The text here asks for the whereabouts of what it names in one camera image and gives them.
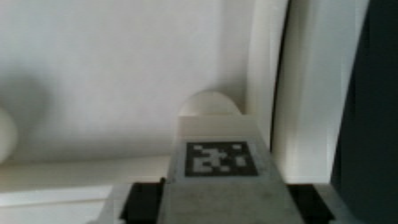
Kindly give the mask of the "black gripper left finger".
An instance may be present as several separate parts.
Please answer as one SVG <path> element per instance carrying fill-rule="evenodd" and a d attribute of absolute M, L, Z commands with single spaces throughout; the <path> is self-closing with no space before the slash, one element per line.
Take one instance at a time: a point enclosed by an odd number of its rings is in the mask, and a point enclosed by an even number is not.
<path fill-rule="evenodd" d="M 166 179 L 113 186 L 98 218 L 88 224 L 157 224 Z"/>

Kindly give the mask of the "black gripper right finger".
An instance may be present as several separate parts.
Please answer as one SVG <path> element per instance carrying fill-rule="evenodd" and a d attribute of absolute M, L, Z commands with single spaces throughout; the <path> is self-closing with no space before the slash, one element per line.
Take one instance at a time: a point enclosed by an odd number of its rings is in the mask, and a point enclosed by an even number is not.
<path fill-rule="evenodd" d="M 306 224 L 363 224 L 331 184 L 290 184 L 289 190 Z"/>

